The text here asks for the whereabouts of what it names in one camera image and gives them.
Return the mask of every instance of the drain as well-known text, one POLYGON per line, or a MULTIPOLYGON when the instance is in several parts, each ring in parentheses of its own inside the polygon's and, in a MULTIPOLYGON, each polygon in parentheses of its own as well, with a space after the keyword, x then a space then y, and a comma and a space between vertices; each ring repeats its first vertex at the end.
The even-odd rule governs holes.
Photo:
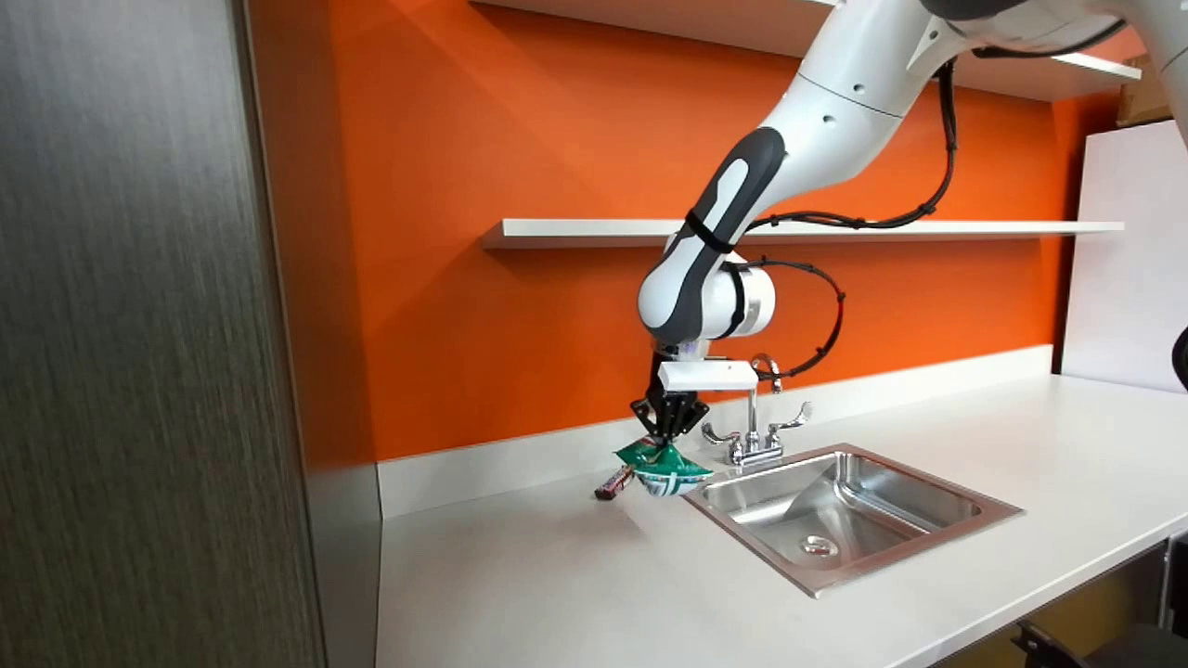
POLYGON ((840 558, 840 547, 831 540, 824 540, 824 536, 804 536, 800 548, 809 558, 840 558))

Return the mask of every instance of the white shelf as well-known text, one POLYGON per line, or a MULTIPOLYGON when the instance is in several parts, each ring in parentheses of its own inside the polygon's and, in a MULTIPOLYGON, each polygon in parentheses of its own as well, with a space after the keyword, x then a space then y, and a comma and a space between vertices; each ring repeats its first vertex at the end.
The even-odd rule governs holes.
MULTIPOLYGON (((679 218, 501 218, 490 249, 647 249, 664 245, 679 218)), ((761 225, 746 245, 787 240, 975 240, 975 238, 1058 238, 1058 234, 1118 234, 1125 222, 1060 222, 1060 218, 927 218, 893 229, 841 225, 761 225)))

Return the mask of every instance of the ceiling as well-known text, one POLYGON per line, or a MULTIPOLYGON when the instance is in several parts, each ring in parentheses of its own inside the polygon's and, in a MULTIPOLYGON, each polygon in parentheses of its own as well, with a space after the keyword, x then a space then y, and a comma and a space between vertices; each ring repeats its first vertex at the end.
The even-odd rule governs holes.
MULTIPOLYGON (((813 34, 828 19, 828 5, 816 0, 476 0, 490 6, 516 6, 536 16, 625 26, 664 39, 691 39, 710 44, 730 44, 773 56, 804 56, 813 34)), ((1092 56, 1130 58, 1139 56, 1139 42, 1122 34, 1092 56)), ((956 87, 986 91, 1024 102, 1060 102, 1085 93, 1122 91, 1125 78, 1099 76, 1058 58, 966 58, 956 87)))

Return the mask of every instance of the white countertop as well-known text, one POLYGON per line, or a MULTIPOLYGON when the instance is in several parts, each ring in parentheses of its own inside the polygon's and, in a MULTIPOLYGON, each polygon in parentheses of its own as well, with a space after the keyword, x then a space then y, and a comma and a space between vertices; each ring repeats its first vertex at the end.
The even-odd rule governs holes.
POLYGON ((1188 531, 1188 399, 1012 378, 800 428, 1024 510, 804 597, 688 503, 612 470, 385 522, 377 668, 932 666, 1188 531))

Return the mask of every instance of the cabinet door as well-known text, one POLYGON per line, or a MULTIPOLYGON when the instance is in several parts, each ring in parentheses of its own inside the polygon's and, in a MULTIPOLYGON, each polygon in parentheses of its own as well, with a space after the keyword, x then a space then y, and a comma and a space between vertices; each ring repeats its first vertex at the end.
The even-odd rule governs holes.
POLYGON ((0 666, 320 668, 236 0, 0 5, 0 666))
POLYGON ((1180 391, 1172 347, 1188 327, 1188 149, 1172 123, 1087 138, 1071 253, 1064 375, 1180 391))

